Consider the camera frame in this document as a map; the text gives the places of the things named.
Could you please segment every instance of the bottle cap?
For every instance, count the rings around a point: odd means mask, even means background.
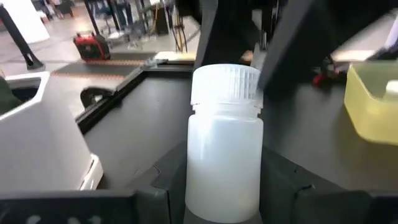
[[[191,105],[227,103],[262,108],[257,91],[258,69],[234,64],[206,65],[196,69],[192,79]]]

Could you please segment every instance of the bottle neck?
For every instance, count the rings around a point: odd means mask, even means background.
[[[227,115],[247,118],[257,118],[258,114],[261,112],[261,109],[254,105],[231,105],[222,103],[197,104],[193,105],[193,110],[198,115]]]

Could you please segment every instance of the red generator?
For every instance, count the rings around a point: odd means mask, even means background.
[[[87,60],[108,60],[111,58],[108,43],[101,35],[94,32],[87,34],[77,33],[73,38],[81,59]]]

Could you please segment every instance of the translucent bottle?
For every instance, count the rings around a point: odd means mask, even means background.
[[[185,204],[196,216],[239,223],[259,209],[263,123],[260,71],[207,65],[193,73]]]

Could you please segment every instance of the yellow plastic container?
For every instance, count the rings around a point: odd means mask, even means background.
[[[365,140],[398,145],[398,97],[386,93],[394,80],[398,80],[395,62],[358,63],[348,70],[344,104]]]

